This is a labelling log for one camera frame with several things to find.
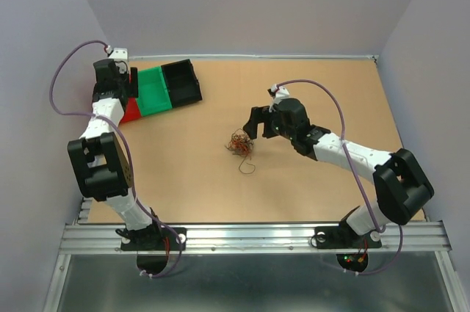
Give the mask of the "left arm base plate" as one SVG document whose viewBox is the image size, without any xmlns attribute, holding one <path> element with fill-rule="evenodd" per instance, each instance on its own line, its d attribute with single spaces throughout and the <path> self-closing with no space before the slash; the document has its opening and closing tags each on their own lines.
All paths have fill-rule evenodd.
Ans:
<svg viewBox="0 0 470 312">
<path fill-rule="evenodd" d="M 168 228 L 157 224 L 147 228 L 130 231 L 127 228 L 116 229 L 115 233 L 120 237 L 120 249 L 122 251 L 172 251 L 185 250 L 187 240 L 186 228 L 174 228 L 175 233 Z"/>
</svg>

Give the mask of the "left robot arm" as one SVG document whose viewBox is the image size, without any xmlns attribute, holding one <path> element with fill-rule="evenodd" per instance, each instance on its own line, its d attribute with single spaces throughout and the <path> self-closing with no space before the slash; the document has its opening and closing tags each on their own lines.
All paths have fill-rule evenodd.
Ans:
<svg viewBox="0 0 470 312">
<path fill-rule="evenodd" d="M 163 230 L 152 220 L 153 211 L 134 195 L 130 161 L 121 148 L 116 129 L 130 97 L 138 95 L 137 80 L 123 61 L 106 58 L 93 63 L 93 115 L 80 138 L 70 141 L 68 155 L 85 198 L 108 205 L 124 221 L 116 230 L 125 250 L 166 247 Z"/>
</svg>

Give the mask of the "green plastic bin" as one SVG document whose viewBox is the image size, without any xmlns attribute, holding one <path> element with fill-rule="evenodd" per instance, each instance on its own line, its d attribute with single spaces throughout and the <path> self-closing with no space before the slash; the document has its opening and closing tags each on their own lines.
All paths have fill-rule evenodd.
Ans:
<svg viewBox="0 0 470 312">
<path fill-rule="evenodd" d="M 143 117 L 166 112 L 173 108 L 161 67 L 140 70 L 138 90 L 137 105 Z"/>
</svg>

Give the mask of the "black plastic bin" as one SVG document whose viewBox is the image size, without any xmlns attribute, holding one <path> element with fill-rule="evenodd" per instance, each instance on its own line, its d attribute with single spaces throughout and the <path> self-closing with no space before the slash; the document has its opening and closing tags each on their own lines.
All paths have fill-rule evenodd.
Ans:
<svg viewBox="0 0 470 312">
<path fill-rule="evenodd" d="M 200 83 L 190 59 L 162 65 L 161 69 L 174 109 L 203 100 Z"/>
</svg>

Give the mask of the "orange black wire ball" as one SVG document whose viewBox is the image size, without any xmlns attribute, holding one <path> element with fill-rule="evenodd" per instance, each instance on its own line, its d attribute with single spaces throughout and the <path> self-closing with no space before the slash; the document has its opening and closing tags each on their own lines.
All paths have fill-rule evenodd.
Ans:
<svg viewBox="0 0 470 312">
<path fill-rule="evenodd" d="M 251 175 L 256 171 L 256 166 L 250 163 L 254 150 L 254 142 L 241 128 L 235 130 L 225 145 L 225 149 L 232 155 L 241 158 L 238 171 L 243 175 Z"/>
</svg>

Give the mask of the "aluminium frame rail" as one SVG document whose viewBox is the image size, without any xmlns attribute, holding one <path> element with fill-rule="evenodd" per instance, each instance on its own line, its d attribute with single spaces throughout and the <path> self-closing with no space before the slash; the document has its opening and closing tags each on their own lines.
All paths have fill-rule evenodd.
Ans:
<svg viewBox="0 0 470 312">
<path fill-rule="evenodd" d="M 467 311 L 443 223 L 419 214 L 387 227 L 365 275 L 342 270 L 314 229 L 361 204 L 353 176 L 298 155 L 281 138 L 257 139 L 251 175 L 225 145 L 267 89 L 290 81 L 311 122 L 368 148 L 401 147 L 371 59 L 193 59 L 203 100 L 127 123 L 137 193 L 187 229 L 176 269 L 152 279 L 120 249 L 121 221 L 91 202 L 67 226 L 59 311 Z"/>
</svg>

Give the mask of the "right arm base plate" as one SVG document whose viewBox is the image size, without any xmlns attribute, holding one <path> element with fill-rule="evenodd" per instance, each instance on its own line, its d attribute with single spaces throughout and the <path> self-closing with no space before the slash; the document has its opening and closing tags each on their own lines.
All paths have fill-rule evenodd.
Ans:
<svg viewBox="0 0 470 312">
<path fill-rule="evenodd" d="M 311 237 L 311 246 L 319 250 L 381 248 L 381 240 L 373 241 L 370 235 L 359 236 L 352 229 L 340 226 L 317 226 Z"/>
</svg>

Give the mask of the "red plastic bin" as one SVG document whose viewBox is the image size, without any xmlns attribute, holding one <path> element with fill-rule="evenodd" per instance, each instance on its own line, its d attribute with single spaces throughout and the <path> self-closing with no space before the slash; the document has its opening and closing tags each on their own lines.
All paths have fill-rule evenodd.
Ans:
<svg viewBox="0 0 470 312">
<path fill-rule="evenodd" d="M 101 81 L 93 88 L 93 114 L 116 125 L 141 118 L 137 106 L 138 90 L 129 81 Z"/>
</svg>

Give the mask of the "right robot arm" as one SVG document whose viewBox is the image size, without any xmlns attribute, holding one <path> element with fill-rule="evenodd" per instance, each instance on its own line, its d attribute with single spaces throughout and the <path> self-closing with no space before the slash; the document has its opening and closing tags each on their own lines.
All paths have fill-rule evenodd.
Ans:
<svg viewBox="0 0 470 312">
<path fill-rule="evenodd" d="M 347 246 L 389 223 L 406 225 L 435 194 L 412 152 L 404 148 L 374 150 L 342 140 L 331 130 L 312 124 L 295 98 L 253 107 L 243 130 L 256 139 L 259 125 L 264 127 L 264 138 L 283 137 L 300 155 L 349 170 L 355 179 L 373 184 L 375 201 L 367 200 L 339 222 L 334 235 Z"/>
</svg>

